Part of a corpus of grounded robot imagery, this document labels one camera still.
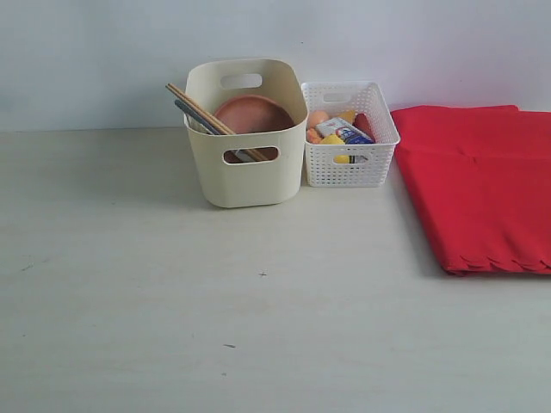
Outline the silver table knife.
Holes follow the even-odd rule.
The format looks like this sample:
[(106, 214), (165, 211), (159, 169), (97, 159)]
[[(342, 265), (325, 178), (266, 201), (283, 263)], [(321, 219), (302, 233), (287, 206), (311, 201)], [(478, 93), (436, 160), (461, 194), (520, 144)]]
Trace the silver table knife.
[[(208, 133), (212, 135), (222, 135), (219, 129), (217, 129), (206, 118), (201, 116), (197, 110), (192, 108), (188, 103), (176, 99), (175, 105), (180, 108), (186, 115), (190, 116), (193, 120), (196, 120)], [(253, 163), (256, 161), (252, 155), (246, 150), (230, 150), (224, 154), (224, 159), (227, 163)]]

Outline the orange fried chicken piece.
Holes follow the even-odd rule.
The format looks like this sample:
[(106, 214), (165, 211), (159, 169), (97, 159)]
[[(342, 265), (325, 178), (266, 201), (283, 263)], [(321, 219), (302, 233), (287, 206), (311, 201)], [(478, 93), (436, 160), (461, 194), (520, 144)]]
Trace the orange fried chicken piece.
[(318, 145), (324, 137), (314, 128), (306, 130), (306, 140), (313, 145)]

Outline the yellow lemon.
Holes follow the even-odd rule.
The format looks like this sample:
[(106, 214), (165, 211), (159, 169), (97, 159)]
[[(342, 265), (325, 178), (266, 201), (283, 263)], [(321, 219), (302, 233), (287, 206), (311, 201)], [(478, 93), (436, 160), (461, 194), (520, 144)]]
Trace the yellow lemon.
[(321, 145), (344, 145), (344, 141), (336, 134), (330, 134), (319, 142)]

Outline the brown wooden plate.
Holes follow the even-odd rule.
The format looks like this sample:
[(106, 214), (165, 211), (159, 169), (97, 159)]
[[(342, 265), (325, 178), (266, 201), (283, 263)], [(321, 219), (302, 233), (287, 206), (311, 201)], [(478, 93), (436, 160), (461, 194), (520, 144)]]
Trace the brown wooden plate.
[(258, 95), (229, 99), (215, 111), (214, 116), (235, 134), (276, 132), (295, 126), (281, 105)]

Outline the brown egg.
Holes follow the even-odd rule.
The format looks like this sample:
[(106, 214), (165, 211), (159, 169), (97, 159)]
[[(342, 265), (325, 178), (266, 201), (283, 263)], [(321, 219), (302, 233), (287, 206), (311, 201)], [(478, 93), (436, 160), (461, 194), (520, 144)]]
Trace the brown egg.
[(331, 116), (323, 110), (316, 110), (309, 114), (307, 120), (307, 128), (315, 128), (317, 125), (328, 121)]

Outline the small blue milk carton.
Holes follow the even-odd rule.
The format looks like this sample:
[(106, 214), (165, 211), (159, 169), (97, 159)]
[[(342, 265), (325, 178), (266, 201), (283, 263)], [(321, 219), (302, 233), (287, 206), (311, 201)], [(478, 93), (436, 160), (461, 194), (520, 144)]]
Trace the small blue milk carton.
[(372, 145), (375, 143), (366, 133), (339, 117), (319, 123), (315, 129), (324, 138), (332, 134), (336, 135), (345, 145)]

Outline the yellow cheese wedge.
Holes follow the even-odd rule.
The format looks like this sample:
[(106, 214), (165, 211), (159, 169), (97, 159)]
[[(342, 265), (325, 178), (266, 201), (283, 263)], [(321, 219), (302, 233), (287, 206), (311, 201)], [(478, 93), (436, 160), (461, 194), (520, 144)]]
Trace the yellow cheese wedge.
[(350, 123), (351, 125), (354, 124), (356, 119), (356, 111), (355, 110), (346, 110), (338, 114), (338, 117), (342, 120)]

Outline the orange carrot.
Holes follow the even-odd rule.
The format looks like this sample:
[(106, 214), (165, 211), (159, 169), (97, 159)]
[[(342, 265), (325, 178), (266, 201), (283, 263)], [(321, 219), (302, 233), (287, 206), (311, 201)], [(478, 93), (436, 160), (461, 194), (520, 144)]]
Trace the orange carrot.
[(372, 142), (375, 142), (375, 136), (365, 113), (358, 113), (354, 119), (353, 126), (368, 136)]

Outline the red paper table mat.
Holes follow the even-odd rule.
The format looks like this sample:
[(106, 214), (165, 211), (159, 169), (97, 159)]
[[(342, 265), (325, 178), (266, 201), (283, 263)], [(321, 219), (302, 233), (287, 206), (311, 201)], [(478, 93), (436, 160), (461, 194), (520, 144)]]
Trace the red paper table mat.
[(399, 172), (440, 266), (549, 274), (549, 113), (417, 106), (392, 117)]

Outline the cream plastic bin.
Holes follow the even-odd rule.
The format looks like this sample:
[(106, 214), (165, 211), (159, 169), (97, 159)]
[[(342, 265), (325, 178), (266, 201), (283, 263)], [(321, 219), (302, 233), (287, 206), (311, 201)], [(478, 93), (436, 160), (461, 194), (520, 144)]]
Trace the cream plastic bin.
[[(195, 166), (205, 198), (217, 207), (253, 207), (294, 197), (301, 182), (308, 112), (294, 69), (278, 59), (234, 59), (193, 68), (185, 93), (214, 113), (235, 96), (265, 96), (281, 105), (294, 126), (276, 132), (214, 136), (185, 119)], [(227, 163), (227, 151), (273, 147), (276, 159)]]

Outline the white perforated plastic basket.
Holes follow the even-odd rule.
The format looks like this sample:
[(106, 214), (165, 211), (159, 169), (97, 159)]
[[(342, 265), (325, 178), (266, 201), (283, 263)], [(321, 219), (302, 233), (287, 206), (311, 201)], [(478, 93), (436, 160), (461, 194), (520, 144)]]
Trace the white perforated plastic basket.
[(374, 141), (366, 145), (305, 143), (307, 181), (313, 187), (379, 187), (387, 178), (400, 142), (379, 85), (371, 81), (309, 82), (301, 85), (308, 112), (335, 116), (347, 110), (365, 114)]

